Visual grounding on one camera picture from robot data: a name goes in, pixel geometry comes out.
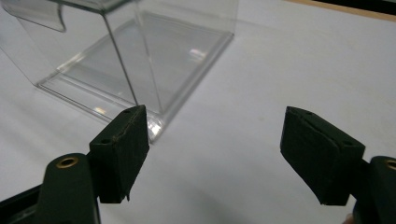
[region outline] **white surface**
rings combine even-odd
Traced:
[[[234,42],[148,154],[102,223],[342,223],[279,152],[287,105],[311,110],[396,157],[396,23],[298,5],[240,0]],[[21,27],[0,10],[1,45]],[[58,156],[88,152],[106,126],[35,89],[0,51],[0,200],[38,185]]]

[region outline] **white table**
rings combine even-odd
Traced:
[[[236,37],[148,158],[131,201],[102,223],[342,223],[282,158],[287,105],[396,157],[396,22],[288,1],[240,0]],[[21,26],[0,10],[0,41]],[[0,201],[41,183],[58,156],[88,152],[106,123],[34,88],[0,51]]]

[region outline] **transparent acrylic case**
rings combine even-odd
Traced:
[[[233,39],[238,6],[238,0],[0,1],[32,40],[24,50],[3,49],[34,85],[105,120],[146,105],[151,141]]]

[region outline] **clear plastic box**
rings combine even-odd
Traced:
[[[146,105],[151,141],[233,39],[238,7],[238,0],[0,1],[20,19],[35,57],[5,52],[35,86],[105,120]]]

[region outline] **screw hole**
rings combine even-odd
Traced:
[[[389,169],[396,170],[396,161],[387,161],[387,166]]]
[[[349,147],[353,146],[353,144],[349,141],[343,141],[343,143],[344,143],[344,145],[349,146]]]
[[[102,140],[102,144],[109,144],[111,142],[111,140],[110,139],[103,139]]]
[[[77,163],[78,163],[77,157],[68,157],[68,158],[65,158],[65,159],[59,161],[56,164],[56,166],[60,169],[65,169],[65,168],[72,167],[72,166],[76,165]]]

